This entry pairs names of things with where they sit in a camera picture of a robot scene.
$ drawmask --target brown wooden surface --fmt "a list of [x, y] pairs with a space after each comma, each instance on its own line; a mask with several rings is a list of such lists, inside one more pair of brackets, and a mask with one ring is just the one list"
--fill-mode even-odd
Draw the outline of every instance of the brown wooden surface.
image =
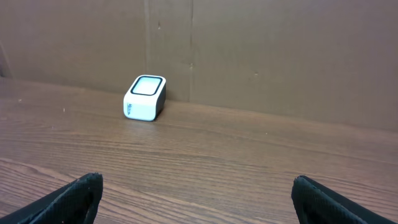
[[305, 174], [398, 222], [397, 133], [174, 101], [148, 123], [122, 100], [0, 78], [0, 217], [100, 172], [96, 223], [298, 223]]

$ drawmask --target wood grain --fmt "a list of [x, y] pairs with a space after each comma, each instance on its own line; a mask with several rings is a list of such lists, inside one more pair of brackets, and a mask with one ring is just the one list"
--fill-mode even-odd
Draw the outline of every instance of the wood grain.
[[298, 223], [304, 174], [398, 222], [398, 133], [174, 101], [148, 123], [122, 100], [0, 78], [0, 216], [100, 172], [96, 223]]

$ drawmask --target black object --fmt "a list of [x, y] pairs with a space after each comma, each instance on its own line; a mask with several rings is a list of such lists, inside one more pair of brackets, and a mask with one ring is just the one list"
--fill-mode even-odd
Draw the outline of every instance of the black object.
[[294, 180], [292, 199], [300, 224], [394, 224], [306, 176]]
[[0, 224], [92, 224], [102, 191], [102, 175], [86, 174], [30, 205], [0, 218]]

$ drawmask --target tabletop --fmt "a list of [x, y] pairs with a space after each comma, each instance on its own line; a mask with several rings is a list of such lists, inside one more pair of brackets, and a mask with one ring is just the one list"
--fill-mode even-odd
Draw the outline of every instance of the tabletop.
[[96, 223], [298, 223], [298, 175], [398, 222], [398, 133], [0, 78], [0, 217], [89, 172]]

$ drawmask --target white device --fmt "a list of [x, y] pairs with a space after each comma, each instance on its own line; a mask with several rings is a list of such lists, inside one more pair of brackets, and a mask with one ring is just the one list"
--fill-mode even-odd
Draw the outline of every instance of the white device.
[[124, 95], [124, 115], [130, 119], [153, 121], [166, 100], [166, 79], [157, 75], [141, 75]]

